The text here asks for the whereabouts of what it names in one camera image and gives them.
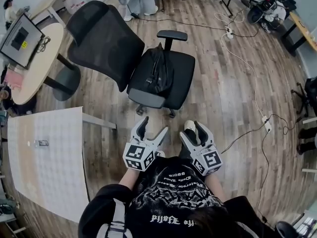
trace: black mesh chair backrest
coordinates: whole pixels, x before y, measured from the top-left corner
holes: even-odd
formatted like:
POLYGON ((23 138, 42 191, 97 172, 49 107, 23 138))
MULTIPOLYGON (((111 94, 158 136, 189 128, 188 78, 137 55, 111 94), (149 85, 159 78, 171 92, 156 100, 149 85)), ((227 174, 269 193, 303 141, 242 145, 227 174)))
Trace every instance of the black mesh chair backrest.
POLYGON ((124 91, 140 62, 144 43, 117 9, 91 1, 70 18, 66 27, 74 38, 69 59, 111 77, 119 91, 124 91))

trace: hardwood floor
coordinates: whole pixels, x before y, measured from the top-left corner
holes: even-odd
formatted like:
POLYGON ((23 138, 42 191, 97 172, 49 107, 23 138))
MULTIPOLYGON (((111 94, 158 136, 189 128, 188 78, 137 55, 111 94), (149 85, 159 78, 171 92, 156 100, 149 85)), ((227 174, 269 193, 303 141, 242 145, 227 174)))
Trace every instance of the hardwood floor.
MULTIPOLYGON (((164 1, 165 13, 159 11, 156 15, 147 17, 148 19, 172 18, 191 24, 223 28, 223 23, 214 18, 215 12, 226 14, 220 0, 164 1)), ((123 15, 124 6, 119 5, 117 0, 105 2, 115 5, 123 15)), ((230 7, 235 14, 243 5, 240 0, 232 0, 230 7)), ((65 12, 60 16, 64 20, 69 18, 65 12)), ((53 19, 42 23, 41 27, 51 22, 53 19)), ((183 107, 176 112, 176 118, 170 119, 168 110, 147 109, 146 115, 150 117, 148 137, 155 135, 164 126, 169 126, 169 135, 163 143, 167 157, 178 155, 181 147, 178 132, 187 119, 198 120, 211 129, 219 152, 239 135, 262 125, 254 99, 254 74, 221 43, 225 31, 183 25, 174 21, 148 22, 134 19, 128 25, 145 42, 146 49, 163 41, 156 37, 159 30, 186 32, 188 41, 174 41, 172 49, 196 58, 191 89, 183 107)), ((249 24, 247 20, 230 26, 236 34, 248 36, 255 34, 259 27, 249 24)), ((263 114, 267 117, 278 114, 292 127, 297 118, 295 108, 298 108, 299 100, 292 99, 290 90, 297 88, 296 82, 305 82, 300 62, 286 52, 278 38, 267 34, 263 29, 253 38, 235 36, 229 41, 224 36, 223 39, 229 50, 254 67, 258 84, 257 102, 263 114)), ((71 41, 70 34, 65 32, 60 48, 62 55, 67 55, 71 41)), ((49 76, 54 78, 60 68, 61 64, 54 62, 49 76)), ((88 190, 92 198, 102 186, 118 182, 123 176, 126 170, 122 160, 123 149, 130 137, 131 128, 140 117, 135 113, 137 104, 130 101, 125 92, 120 93, 112 79, 83 67, 81 73, 80 87, 64 103, 56 101, 52 89, 43 85, 38 92, 37 112, 83 106, 85 113, 117 124, 116 133, 98 126, 85 125, 84 156, 88 190)), ((264 141, 269 171, 259 209, 271 225, 274 225, 279 220, 294 221, 316 198, 314 175, 301 172, 303 167, 316 165, 316 152, 303 156, 297 154, 297 135, 302 125, 295 126, 284 136, 283 121, 272 117, 270 124, 272 132, 264 141)), ((263 128, 239 139, 222 155, 224 165, 217 172, 227 197, 245 195, 254 209, 257 207, 260 187, 267 171, 261 148, 265 133, 263 128)), ((21 202, 18 213, 25 213, 20 219, 29 226, 30 235, 46 238, 77 237, 77 223, 43 209, 14 189, 6 143, 3 151, 1 170, 6 175, 3 182, 7 192, 21 202)))

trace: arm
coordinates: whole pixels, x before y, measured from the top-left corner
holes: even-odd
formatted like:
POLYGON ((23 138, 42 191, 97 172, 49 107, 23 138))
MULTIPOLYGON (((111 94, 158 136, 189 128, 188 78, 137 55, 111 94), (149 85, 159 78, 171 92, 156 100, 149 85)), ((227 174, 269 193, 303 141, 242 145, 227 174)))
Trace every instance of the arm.
POLYGON ((210 175, 206 176, 205 184, 208 187, 208 189, 210 189, 213 192, 213 194, 220 199, 221 202, 227 201, 221 183, 214 173, 211 173, 210 175))
POLYGON ((124 185, 128 187, 130 190, 132 190, 135 182, 137 181, 139 177, 139 174, 140 174, 140 171, 137 171, 134 169, 128 169, 127 172, 125 172, 119 184, 124 185))

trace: chair armrest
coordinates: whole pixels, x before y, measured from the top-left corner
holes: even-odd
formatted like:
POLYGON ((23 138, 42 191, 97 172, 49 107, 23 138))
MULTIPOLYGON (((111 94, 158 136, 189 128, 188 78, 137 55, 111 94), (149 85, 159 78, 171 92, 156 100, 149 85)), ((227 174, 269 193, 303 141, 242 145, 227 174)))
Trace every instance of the chair armrest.
POLYGON ((160 109, 165 103, 165 98, 161 96, 143 92, 134 88, 130 89, 129 99, 143 106, 155 109, 160 109))
POLYGON ((173 30, 160 30, 157 34, 157 37, 159 38, 169 38, 173 40, 178 41, 187 41, 187 33, 179 32, 179 31, 173 31, 173 30))

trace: chair seat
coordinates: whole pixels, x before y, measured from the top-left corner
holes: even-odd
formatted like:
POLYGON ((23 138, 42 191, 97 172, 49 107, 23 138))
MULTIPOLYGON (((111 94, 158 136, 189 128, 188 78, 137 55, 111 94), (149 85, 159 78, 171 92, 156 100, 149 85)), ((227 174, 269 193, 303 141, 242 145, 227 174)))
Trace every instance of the chair seat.
MULTIPOLYGON (((193 79, 195 58, 176 51, 164 51, 174 68, 173 85, 164 107, 178 110, 183 105, 193 79)), ((146 80, 150 77, 153 64, 151 53, 147 50, 141 57, 139 65, 135 68, 129 82, 127 93, 131 88, 145 91, 146 80)))

